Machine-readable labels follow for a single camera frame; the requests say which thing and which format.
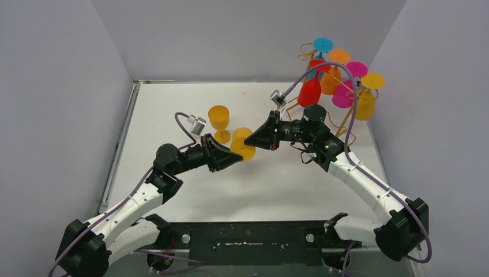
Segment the yellow wine glass front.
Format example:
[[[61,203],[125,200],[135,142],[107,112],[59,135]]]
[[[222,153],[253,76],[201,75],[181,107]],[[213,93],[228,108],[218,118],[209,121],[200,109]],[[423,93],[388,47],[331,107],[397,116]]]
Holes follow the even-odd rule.
[[[228,143],[231,134],[227,130],[230,123],[230,113],[226,106],[216,105],[209,109],[208,117],[213,129],[216,130],[214,138],[221,144]]]

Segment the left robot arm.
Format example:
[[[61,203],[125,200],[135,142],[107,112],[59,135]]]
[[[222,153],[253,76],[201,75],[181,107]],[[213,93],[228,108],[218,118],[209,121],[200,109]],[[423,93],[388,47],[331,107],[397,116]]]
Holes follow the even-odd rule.
[[[185,152],[173,144],[161,145],[152,167],[125,199],[86,222],[74,220],[67,226],[55,265],[70,276],[103,276],[112,263],[143,246],[167,247],[168,223],[147,213],[176,195],[183,184],[177,174],[201,166],[217,172],[241,161],[243,156],[211,134]]]

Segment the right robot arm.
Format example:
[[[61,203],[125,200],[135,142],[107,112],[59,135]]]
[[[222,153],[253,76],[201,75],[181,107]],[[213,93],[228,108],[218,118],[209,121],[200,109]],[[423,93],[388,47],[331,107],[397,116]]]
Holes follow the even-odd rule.
[[[264,124],[244,143],[277,150],[282,141],[302,145],[303,152],[325,172],[353,190],[376,214],[375,219],[340,213],[325,223],[325,241],[339,247],[346,241],[376,245],[394,261],[425,241],[429,231],[429,207],[421,198],[411,200],[380,180],[325,125],[327,111],[318,104],[307,106],[301,119],[285,121],[272,110]]]

